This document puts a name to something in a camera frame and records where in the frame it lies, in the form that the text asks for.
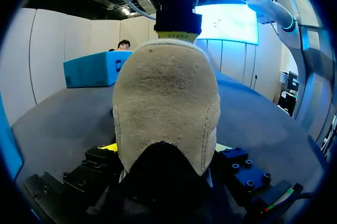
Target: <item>stitching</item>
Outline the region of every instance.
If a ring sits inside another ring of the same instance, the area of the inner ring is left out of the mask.
[[[208,117],[209,117],[209,112],[210,112],[210,109],[211,109],[212,106],[210,106],[208,109],[207,109],[207,112],[206,112],[206,120],[205,120],[205,126],[204,126],[204,129],[203,129],[203,141],[202,141],[202,152],[201,152],[201,170],[203,170],[203,168],[205,167],[205,149],[206,149],[206,138],[208,138],[209,134],[207,133],[207,126],[208,126]]]
[[[124,166],[124,161],[122,158],[122,144],[121,144],[121,124],[120,124],[120,114],[118,112],[118,105],[116,105],[116,114],[117,114],[117,125],[118,125],[118,138],[116,138],[116,140],[118,139],[119,142],[119,146],[118,146],[118,152],[120,155],[120,160],[122,162],[122,165]]]

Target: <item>person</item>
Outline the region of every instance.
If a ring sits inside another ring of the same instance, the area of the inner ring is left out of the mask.
[[[130,49],[130,41],[122,40],[118,43],[117,50],[129,50]]]

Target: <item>beige suede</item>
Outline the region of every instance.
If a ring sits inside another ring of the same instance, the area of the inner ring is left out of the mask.
[[[193,44],[160,39],[137,48],[115,83],[113,113],[126,172],[160,141],[177,146],[200,176],[209,166],[220,97],[206,55]]]

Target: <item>black hair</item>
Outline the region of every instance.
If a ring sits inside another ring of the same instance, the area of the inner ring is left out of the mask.
[[[130,47],[130,41],[128,40],[122,40],[118,43],[118,47],[117,48],[120,48],[120,45],[123,45],[123,44],[126,44]]]

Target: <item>man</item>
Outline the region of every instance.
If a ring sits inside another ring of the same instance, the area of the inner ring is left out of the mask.
[[[128,51],[130,49],[130,41],[122,40],[118,43],[117,51]]]

